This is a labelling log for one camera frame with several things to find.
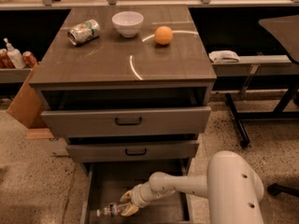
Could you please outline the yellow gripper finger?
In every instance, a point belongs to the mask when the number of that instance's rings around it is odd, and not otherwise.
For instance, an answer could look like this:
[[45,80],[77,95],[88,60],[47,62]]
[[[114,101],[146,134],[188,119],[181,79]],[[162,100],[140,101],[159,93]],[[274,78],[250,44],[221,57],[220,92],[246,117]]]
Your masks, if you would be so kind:
[[133,214],[135,214],[139,208],[135,206],[134,204],[128,204],[122,211],[121,211],[121,216],[122,217],[130,217]]
[[131,194],[132,192],[130,190],[127,190],[120,198],[121,203],[126,203],[131,200]]

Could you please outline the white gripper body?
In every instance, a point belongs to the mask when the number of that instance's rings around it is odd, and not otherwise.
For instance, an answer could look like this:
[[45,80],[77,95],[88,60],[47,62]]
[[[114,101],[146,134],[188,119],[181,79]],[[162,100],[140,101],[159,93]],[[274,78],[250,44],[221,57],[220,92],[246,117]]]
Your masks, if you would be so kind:
[[149,183],[139,184],[131,190],[131,202],[139,208],[149,205],[156,197]]

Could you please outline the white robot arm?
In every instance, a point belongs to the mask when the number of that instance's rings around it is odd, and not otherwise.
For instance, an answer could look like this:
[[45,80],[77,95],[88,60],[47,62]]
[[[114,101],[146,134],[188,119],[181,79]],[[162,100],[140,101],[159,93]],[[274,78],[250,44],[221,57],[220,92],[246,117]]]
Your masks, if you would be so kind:
[[152,174],[148,182],[121,196],[128,203],[121,215],[129,217],[176,192],[208,199],[210,224],[263,224],[263,182],[241,156],[231,151],[214,154],[205,175]]

